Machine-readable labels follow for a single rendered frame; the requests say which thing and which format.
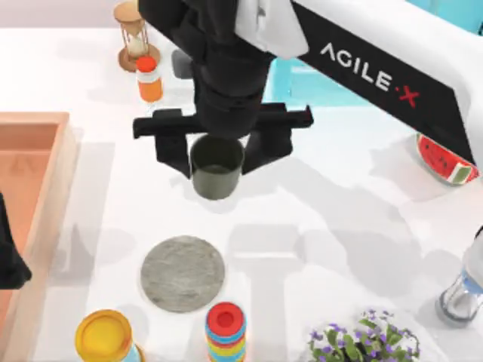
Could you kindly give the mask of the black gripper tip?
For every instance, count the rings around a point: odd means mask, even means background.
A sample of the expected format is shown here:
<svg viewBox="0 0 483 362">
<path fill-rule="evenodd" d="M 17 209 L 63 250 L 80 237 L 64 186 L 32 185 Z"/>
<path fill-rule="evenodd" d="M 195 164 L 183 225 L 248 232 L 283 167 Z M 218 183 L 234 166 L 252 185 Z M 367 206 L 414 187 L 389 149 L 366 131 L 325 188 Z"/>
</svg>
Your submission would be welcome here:
<svg viewBox="0 0 483 362">
<path fill-rule="evenodd" d="M 32 272 L 14 243 L 5 200 L 0 192 L 0 290 L 19 290 L 31 278 Z"/>
</svg>

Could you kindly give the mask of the orange bottle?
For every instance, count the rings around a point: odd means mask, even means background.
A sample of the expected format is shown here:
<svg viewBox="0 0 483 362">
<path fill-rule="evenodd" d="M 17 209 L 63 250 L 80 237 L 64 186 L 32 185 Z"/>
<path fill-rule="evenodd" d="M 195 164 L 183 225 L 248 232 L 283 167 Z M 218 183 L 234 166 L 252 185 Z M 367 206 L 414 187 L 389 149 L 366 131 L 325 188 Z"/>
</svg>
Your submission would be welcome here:
<svg viewBox="0 0 483 362">
<path fill-rule="evenodd" d="M 163 87 L 156 60 L 151 56 L 139 57 L 136 61 L 136 67 L 141 99 L 147 103 L 158 102 L 163 97 Z"/>
</svg>

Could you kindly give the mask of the clear plastic bottle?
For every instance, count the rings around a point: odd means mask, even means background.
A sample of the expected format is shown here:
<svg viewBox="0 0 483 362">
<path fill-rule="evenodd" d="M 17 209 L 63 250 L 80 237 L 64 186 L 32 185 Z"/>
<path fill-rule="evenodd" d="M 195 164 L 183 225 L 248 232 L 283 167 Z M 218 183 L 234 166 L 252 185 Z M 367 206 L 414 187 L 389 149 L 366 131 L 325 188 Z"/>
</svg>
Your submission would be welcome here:
<svg viewBox="0 0 483 362">
<path fill-rule="evenodd" d="M 465 327 L 472 323 L 483 306 L 483 225 L 463 254 L 461 272 L 435 303 L 445 323 Z"/>
</svg>

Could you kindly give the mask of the watermelon slice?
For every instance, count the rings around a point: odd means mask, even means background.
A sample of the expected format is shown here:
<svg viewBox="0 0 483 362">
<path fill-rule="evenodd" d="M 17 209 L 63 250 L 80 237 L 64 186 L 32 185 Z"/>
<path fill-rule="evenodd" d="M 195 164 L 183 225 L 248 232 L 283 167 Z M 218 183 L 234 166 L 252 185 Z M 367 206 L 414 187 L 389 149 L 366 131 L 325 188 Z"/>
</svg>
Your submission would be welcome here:
<svg viewBox="0 0 483 362">
<path fill-rule="evenodd" d="M 430 138 L 417 134 L 417 151 L 429 169 L 443 181 L 453 185 L 465 185 L 477 177 L 477 168 L 460 156 L 441 147 Z"/>
</svg>

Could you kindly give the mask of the purple flower plant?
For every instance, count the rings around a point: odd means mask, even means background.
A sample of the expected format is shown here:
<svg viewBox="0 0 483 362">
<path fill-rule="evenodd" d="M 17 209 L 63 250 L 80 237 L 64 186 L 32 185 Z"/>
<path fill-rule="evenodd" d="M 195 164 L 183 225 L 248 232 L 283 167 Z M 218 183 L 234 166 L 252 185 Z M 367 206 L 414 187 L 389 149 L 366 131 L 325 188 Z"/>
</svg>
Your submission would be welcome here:
<svg viewBox="0 0 483 362">
<path fill-rule="evenodd" d="M 420 362 L 420 340 L 394 317 L 369 308 L 350 326 L 329 323 L 313 330 L 308 362 Z"/>
</svg>

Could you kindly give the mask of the pale grey rounded box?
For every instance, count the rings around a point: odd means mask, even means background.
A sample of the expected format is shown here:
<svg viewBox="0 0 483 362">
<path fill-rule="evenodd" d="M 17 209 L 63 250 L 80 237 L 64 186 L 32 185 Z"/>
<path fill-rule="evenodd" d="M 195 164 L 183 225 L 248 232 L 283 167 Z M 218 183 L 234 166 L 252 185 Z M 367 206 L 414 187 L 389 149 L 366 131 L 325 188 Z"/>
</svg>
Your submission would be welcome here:
<svg viewBox="0 0 483 362">
<path fill-rule="evenodd" d="M 192 79 L 192 60 L 181 49 L 176 49 L 171 54 L 171 65 L 174 76 L 178 79 Z"/>
</svg>

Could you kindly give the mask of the wooden hourglass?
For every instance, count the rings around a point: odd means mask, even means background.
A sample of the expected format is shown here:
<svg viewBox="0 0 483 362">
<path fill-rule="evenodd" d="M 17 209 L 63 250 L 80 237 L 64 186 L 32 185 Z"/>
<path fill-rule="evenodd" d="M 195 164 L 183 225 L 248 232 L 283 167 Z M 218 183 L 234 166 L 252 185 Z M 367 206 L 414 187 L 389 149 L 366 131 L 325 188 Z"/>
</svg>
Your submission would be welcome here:
<svg viewBox="0 0 483 362">
<path fill-rule="evenodd" d="M 115 20 L 120 25 L 124 47 L 118 53 L 118 64 L 127 72 L 136 72 L 136 62 L 141 56 L 151 56 L 156 63 L 161 54 L 149 42 L 145 20 L 138 11 L 137 0 L 124 0 L 113 10 Z"/>
</svg>

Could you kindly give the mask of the yellow-lidded can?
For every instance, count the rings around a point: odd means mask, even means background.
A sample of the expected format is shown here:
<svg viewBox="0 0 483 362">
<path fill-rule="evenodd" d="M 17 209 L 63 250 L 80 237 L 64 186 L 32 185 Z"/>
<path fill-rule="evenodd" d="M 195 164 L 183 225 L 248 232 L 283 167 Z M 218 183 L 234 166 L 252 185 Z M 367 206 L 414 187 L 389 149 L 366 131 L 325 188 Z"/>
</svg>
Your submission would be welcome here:
<svg viewBox="0 0 483 362">
<path fill-rule="evenodd" d="M 82 320 L 75 333 L 75 349 L 83 362 L 146 362 L 142 348 L 133 340 L 129 320 L 111 309 Z"/>
</svg>

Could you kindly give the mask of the grey round coaster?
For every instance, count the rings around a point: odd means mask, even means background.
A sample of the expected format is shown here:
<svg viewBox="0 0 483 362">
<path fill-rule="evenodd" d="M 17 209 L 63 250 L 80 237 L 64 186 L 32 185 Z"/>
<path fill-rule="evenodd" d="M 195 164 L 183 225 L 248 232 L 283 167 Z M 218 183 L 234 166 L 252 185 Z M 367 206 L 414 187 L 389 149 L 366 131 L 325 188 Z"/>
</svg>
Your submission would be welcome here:
<svg viewBox="0 0 483 362">
<path fill-rule="evenodd" d="M 155 245 L 140 267 L 140 287 L 156 307 L 178 314 L 209 305 L 225 279 L 225 263 L 204 239 L 180 235 Z"/>
</svg>

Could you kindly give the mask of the olive green cup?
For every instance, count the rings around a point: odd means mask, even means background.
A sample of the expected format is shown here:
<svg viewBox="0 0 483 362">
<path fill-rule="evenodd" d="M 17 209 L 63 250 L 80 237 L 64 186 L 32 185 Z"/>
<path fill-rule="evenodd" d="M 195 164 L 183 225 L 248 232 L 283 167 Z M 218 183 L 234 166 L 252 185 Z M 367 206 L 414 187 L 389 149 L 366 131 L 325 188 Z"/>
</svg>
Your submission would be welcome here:
<svg viewBox="0 0 483 362">
<path fill-rule="evenodd" d="M 229 197 L 238 185 L 244 160 L 245 148 L 239 140 L 208 134 L 198 138 L 189 152 L 194 190 L 212 201 Z"/>
</svg>

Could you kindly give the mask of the shallow salmon-coloured box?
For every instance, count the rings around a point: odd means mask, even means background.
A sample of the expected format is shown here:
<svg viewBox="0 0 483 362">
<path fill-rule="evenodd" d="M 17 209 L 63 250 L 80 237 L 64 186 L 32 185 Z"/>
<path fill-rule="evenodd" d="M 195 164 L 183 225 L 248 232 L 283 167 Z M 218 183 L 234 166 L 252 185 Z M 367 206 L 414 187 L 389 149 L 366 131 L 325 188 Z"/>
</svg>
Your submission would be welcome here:
<svg viewBox="0 0 483 362">
<path fill-rule="evenodd" d="M 0 329 L 16 313 L 36 318 L 65 214 L 78 144 L 66 112 L 0 112 L 0 192 L 14 241 L 33 273 L 0 292 Z"/>
</svg>

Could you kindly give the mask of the stack of coloured rings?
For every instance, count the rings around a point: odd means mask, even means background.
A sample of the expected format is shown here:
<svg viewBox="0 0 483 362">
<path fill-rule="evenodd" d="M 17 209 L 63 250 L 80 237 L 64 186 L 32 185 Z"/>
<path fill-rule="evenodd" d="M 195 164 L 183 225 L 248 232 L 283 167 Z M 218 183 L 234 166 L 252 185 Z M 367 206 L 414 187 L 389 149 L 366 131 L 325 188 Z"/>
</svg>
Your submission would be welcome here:
<svg viewBox="0 0 483 362">
<path fill-rule="evenodd" d="M 233 302 L 219 302 L 208 311 L 205 336 L 210 362 L 245 362 L 246 318 Z"/>
</svg>

